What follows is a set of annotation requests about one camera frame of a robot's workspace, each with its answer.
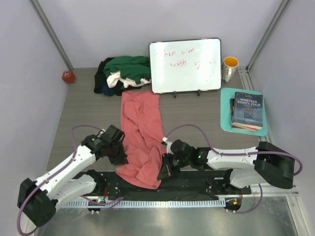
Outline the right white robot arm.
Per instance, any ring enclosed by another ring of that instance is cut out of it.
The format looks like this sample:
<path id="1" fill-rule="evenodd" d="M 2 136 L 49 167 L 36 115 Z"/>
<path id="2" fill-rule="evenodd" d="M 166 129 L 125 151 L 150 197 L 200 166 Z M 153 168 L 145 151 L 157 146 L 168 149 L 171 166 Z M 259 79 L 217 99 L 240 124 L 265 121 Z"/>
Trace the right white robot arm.
<path id="1" fill-rule="evenodd" d="M 192 147 L 181 140 L 163 140 L 162 144 L 166 153 L 162 155 L 159 180 L 173 177 L 181 168 L 191 166 L 200 171 L 225 170 L 222 188 L 227 194 L 261 183 L 281 189 L 293 187 L 293 156 L 269 142 L 259 142 L 257 147 L 246 149 Z"/>

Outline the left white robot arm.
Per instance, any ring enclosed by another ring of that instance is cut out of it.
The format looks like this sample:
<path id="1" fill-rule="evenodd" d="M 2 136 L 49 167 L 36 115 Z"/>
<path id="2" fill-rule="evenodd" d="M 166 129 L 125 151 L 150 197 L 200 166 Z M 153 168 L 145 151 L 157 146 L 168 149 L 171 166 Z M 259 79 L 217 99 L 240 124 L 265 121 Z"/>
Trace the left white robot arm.
<path id="1" fill-rule="evenodd" d="M 67 202 L 90 193 L 100 196 L 107 183 L 99 172 L 88 170 L 79 178 L 75 176 L 103 157 L 112 165 L 125 164 L 124 138 L 124 132 L 113 125 L 99 129 L 75 145 L 74 152 L 54 169 L 36 180 L 25 179 L 18 195 L 18 215 L 24 214 L 36 227 L 42 227 Z"/>

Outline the pink t shirt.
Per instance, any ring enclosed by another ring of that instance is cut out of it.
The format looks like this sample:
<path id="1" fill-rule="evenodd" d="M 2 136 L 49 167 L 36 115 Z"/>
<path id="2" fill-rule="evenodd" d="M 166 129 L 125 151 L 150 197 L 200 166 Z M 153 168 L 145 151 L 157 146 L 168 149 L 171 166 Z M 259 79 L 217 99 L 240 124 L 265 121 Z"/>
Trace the pink t shirt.
<path id="1" fill-rule="evenodd" d="M 127 164 L 118 166 L 116 174 L 132 185 L 158 189 L 162 166 L 161 145 L 164 132 L 159 110 L 159 95 L 151 91 L 127 91 L 122 94 L 121 129 Z"/>

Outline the white dry-erase board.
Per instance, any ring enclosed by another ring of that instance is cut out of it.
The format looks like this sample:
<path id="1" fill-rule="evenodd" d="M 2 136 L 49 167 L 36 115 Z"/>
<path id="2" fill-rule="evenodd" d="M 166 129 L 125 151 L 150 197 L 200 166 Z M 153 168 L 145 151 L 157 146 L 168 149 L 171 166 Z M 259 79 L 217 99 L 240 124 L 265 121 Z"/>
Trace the white dry-erase board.
<path id="1" fill-rule="evenodd" d="M 221 88 L 221 40 L 203 38 L 149 45 L 153 93 Z"/>

